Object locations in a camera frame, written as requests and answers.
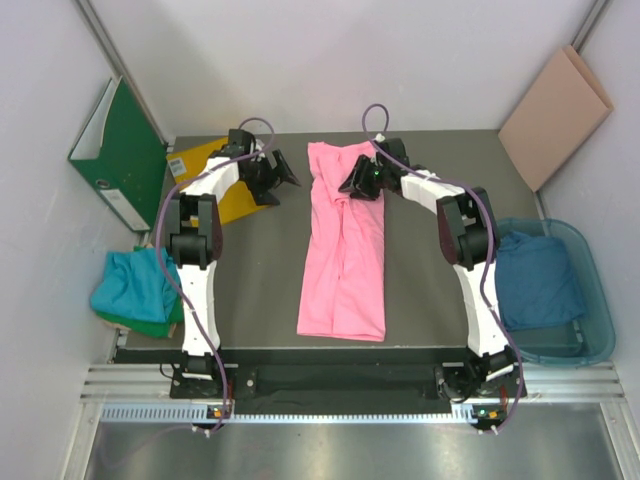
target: green cloth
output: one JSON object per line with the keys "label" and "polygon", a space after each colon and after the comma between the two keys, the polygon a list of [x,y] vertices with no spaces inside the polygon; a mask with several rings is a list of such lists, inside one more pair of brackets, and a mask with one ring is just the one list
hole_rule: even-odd
{"label": "green cloth", "polygon": [[96,315],[109,323],[122,325],[123,327],[130,328],[135,332],[158,338],[168,337],[172,325],[174,323],[180,323],[184,321],[184,310],[182,309],[182,300],[180,297],[178,297],[176,299],[176,302],[173,304],[173,309],[171,310],[168,321],[166,323],[153,323],[144,322],[141,320],[132,320],[130,318],[120,317],[118,315],[98,311],[96,311]]}

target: pink cloth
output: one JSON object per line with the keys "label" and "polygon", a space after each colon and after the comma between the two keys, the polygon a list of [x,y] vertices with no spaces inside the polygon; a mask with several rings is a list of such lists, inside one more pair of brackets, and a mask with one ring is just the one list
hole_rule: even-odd
{"label": "pink cloth", "polygon": [[369,142],[310,143],[311,240],[302,281],[298,334],[384,340],[384,199],[352,200],[338,188]]}

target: blue towel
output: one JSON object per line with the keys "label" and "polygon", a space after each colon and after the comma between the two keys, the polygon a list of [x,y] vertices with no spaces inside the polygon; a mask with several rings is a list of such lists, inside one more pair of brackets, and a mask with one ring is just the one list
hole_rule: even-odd
{"label": "blue towel", "polygon": [[496,293],[507,330],[555,327],[586,307],[565,244],[559,238],[512,232],[502,239]]}
{"label": "blue towel", "polygon": [[[173,259],[162,249],[162,258],[173,279],[180,277]],[[91,308],[98,312],[146,322],[168,320],[178,293],[160,270],[155,249],[107,253],[104,279],[93,295]]]}

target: metal floor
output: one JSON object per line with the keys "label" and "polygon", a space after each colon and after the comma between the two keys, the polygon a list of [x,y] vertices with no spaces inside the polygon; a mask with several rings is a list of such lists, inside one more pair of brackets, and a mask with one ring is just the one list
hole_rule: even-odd
{"label": "metal floor", "polygon": [[598,405],[522,405],[499,436],[444,425],[228,425],[206,440],[164,426],[101,425],[86,480],[622,479]]}

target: white wall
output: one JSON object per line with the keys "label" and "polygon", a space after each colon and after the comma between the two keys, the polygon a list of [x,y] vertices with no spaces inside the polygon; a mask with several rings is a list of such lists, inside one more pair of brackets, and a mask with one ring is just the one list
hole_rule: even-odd
{"label": "white wall", "polygon": [[0,62],[0,476],[51,479],[109,334],[89,294],[134,236],[66,161],[110,76],[72,2],[2,2]]}
{"label": "white wall", "polygon": [[617,330],[614,360],[640,423],[640,3],[612,2],[584,51],[615,111],[543,189],[587,238]]}
{"label": "white wall", "polygon": [[498,128],[591,0],[92,0],[168,137]]}

